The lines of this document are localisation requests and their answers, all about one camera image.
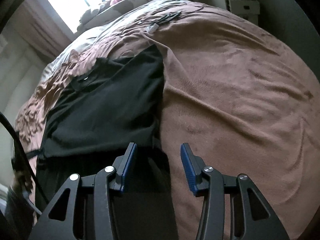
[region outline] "blue gripper pad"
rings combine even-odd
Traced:
[[[121,178],[121,188],[120,188],[120,192],[123,193],[124,192],[124,187],[125,187],[125,183],[126,183],[126,176],[128,174],[131,173],[132,168],[134,166],[134,162],[137,156],[137,152],[138,152],[138,147],[136,144],[134,143],[130,143],[126,153],[124,154],[124,158],[123,161],[126,160],[124,168],[123,168],[123,172],[122,172],[122,178]]]
[[[200,196],[200,193],[208,188],[208,183],[204,183],[201,173],[202,168],[205,166],[204,161],[202,158],[193,155],[188,143],[181,145],[180,157],[190,191],[192,191],[193,195]]]

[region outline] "bed sheet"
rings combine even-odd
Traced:
[[[146,32],[151,20],[177,11],[178,19]],[[196,238],[202,206],[189,191],[180,160],[185,142],[221,173],[248,174],[291,239],[310,222],[319,224],[320,84],[308,66],[271,34],[219,8],[173,0],[172,6],[134,13],[127,25],[115,21],[118,28],[105,30],[108,35],[86,51],[71,52],[63,68],[72,77],[97,57],[158,46],[165,68],[160,137],[180,239]],[[65,85],[58,81],[52,91],[59,94]],[[22,109],[21,122],[30,116],[35,112]],[[224,239],[229,212],[226,200]]]
[[[87,22],[86,24],[82,25],[78,32],[82,33],[85,30],[91,29],[96,26],[105,25],[116,18],[120,17],[121,15],[124,15],[125,13],[138,8],[139,6],[146,4],[152,0],[122,0],[105,11],[102,11],[100,14],[95,16],[92,20]]]
[[[46,81],[52,74],[59,69],[62,64],[68,61],[70,52],[75,50],[79,53],[89,49],[94,44],[108,37],[112,32],[122,26],[133,22],[137,17],[155,9],[161,7],[167,7],[169,5],[175,6],[181,3],[183,0],[153,0],[149,3],[139,6],[138,8],[122,15],[116,20],[103,26],[97,26],[82,33],[76,38],[63,52],[51,63],[49,63],[43,70],[40,81]]]

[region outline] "wall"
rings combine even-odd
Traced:
[[[294,0],[258,0],[259,26],[287,44],[320,80],[320,36]]]
[[[14,125],[19,109],[34,92],[45,64],[10,24],[2,35],[8,44],[0,53],[0,111]],[[11,136],[0,125],[0,184],[4,186],[9,186],[12,180],[12,146]]]

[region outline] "black cable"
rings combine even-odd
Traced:
[[[39,193],[42,195],[44,201],[46,202],[46,204],[49,203],[49,200],[47,199],[47,197],[44,194],[44,191],[42,189],[42,187],[39,184],[38,179],[36,178],[35,174],[33,173],[33,170],[30,166],[30,163],[28,161],[28,158],[26,156],[26,153],[22,147],[22,144],[20,142],[20,139],[18,138],[17,134],[14,131],[14,128],[12,127],[12,125],[10,124],[10,122],[6,119],[6,117],[0,112],[0,123],[4,126],[4,128],[6,128],[6,130],[10,133],[12,139],[15,141],[15,143],[18,146],[18,152],[20,152],[20,157],[22,158],[24,164],[26,165],[28,171],[31,174],[31,177],[33,178],[33,181],[36,184],[36,187],[38,187]]]

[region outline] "fleece blanket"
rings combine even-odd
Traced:
[[[146,32],[150,21],[175,11],[179,18]],[[195,239],[202,207],[186,182],[184,142],[221,173],[248,174],[290,238],[298,239],[318,222],[320,84],[288,46],[228,11],[193,2],[154,10],[87,51],[72,52],[21,109],[16,128],[24,147],[40,146],[45,114],[73,76],[88,71],[97,57],[133,56],[151,44],[164,57],[161,144],[180,239]],[[228,239],[228,199],[225,217]]]

